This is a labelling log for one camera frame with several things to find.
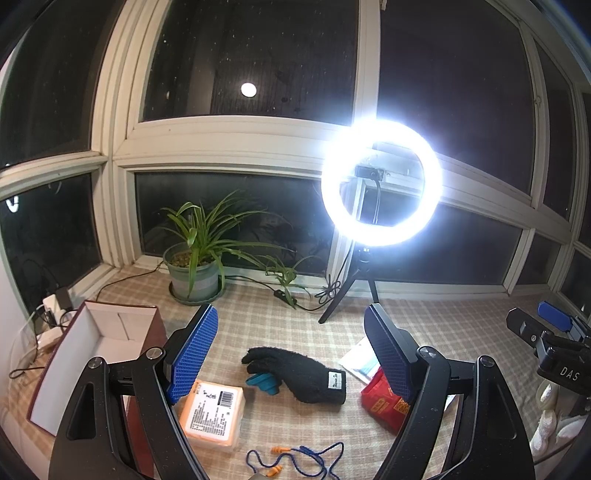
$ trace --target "orange box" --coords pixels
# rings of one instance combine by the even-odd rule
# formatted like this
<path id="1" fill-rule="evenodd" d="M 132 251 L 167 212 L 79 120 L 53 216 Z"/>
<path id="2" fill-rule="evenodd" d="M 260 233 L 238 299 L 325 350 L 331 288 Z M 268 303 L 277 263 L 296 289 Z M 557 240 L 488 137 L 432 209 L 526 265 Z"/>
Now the orange box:
<path id="1" fill-rule="evenodd" d="M 233 451 L 238 445 L 244 402 L 240 387 L 195 380 L 179 419 L 189 443 Z"/>

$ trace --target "white window frame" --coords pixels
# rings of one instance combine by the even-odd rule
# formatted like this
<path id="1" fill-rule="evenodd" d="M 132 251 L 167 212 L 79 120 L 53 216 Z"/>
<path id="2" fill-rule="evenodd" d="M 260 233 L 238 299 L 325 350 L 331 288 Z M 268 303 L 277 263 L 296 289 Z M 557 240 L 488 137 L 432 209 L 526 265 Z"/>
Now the white window frame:
<path id="1" fill-rule="evenodd" d="M 453 158 L 438 155 L 443 168 L 442 202 L 494 218 L 523 229 L 517 250 L 500 286 L 405 284 L 379 282 L 383 297 L 474 298 L 506 297 L 509 294 L 559 291 L 577 248 L 573 240 L 584 212 L 588 169 L 588 145 L 581 91 L 588 85 L 558 32 L 527 0 L 486 0 L 519 29 L 530 66 L 535 99 L 535 153 L 529 194 Z M 200 116 L 140 122 L 148 72 L 155 45 L 171 0 L 128 0 L 108 44 L 99 76 L 93 113 L 91 152 L 61 155 L 11 167 L 0 175 L 0 194 L 23 192 L 53 178 L 54 164 L 65 176 L 91 171 L 95 187 L 93 200 L 100 251 L 106 273 L 84 278 L 95 288 L 117 268 L 136 264 L 154 268 L 157 257 L 143 255 L 135 205 L 135 173 L 145 171 L 228 171 L 318 179 L 328 142 L 343 127 L 289 118 L 261 116 Z M 569 221 L 543 204 L 548 164 L 548 112 L 543 72 L 534 39 L 551 56 L 569 81 L 579 136 L 576 156 L 576 184 Z M 359 0 L 358 63 L 356 67 L 353 120 L 376 115 L 379 83 L 380 1 Z M 381 153 L 384 159 L 397 153 Z M 4 176 L 22 180 L 7 181 Z M 391 176 L 385 189 L 416 192 L 413 179 Z M 361 213 L 365 185 L 351 182 L 345 201 L 357 217 Z M 535 233 L 562 244 L 545 286 L 516 286 Z M 332 279 L 345 259 L 350 239 L 337 231 L 333 236 L 327 272 Z M 344 274 L 349 269 L 346 263 Z M 262 272 L 228 269 L 264 278 Z M 324 286 L 319 277 L 302 276 L 312 289 Z M 352 293 L 369 295 L 365 282 L 357 282 Z"/>

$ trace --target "plant pot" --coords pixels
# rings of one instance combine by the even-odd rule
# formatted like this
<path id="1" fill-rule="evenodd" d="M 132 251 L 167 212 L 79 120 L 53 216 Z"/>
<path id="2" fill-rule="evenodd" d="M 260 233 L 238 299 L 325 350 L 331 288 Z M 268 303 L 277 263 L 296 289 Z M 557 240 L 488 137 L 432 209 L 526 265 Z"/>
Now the plant pot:
<path id="1" fill-rule="evenodd" d="M 182 243 L 173 245 L 164 252 L 163 261 L 168 267 L 170 278 L 173 281 L 173 296 L 178 297 L 179 300 L 191 302 L 211 299 L 219 290 L 217 282 L 219 269 L 215 262 L 197 267 L 195 284 L 191 293 L 189 293 L 189 268 L 177 267 L 170 263 L 175 254 L 188 251 L 187 244 Z"/>

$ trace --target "cardboard box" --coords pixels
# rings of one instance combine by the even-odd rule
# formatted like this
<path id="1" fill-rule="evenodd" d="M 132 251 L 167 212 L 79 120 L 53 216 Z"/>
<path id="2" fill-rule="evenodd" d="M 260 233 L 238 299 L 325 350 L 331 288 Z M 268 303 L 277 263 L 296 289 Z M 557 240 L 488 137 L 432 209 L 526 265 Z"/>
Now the cardboard box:
<path id="1" fill-rule="evenodd" d="M 37 384 L 27 418 L 55 436 L 72 391 L 88 360 L 107 363 L 135 360 L 153 346 L 166 343 L 158 307 L 85 301 L 57 344 Z M 126 399 L 130 441 L 142 473 L 153 474 L 153 463 L 134 398 Z"/>

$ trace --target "knitted glove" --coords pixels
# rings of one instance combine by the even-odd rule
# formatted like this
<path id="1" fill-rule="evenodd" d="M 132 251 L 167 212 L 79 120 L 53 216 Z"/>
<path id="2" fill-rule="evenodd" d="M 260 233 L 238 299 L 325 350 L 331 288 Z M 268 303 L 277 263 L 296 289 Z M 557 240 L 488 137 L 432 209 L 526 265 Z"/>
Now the knitted glove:
<path id="1" fill-rule="evenodd" d="M 270 373 L 285 382 L 294 396 L 304 403 L 336 403 L 347 397 L 343 370 L 326 368 L 320 362 L 281 348 L 251 348 L 242 358 L 250 374 Z"/>

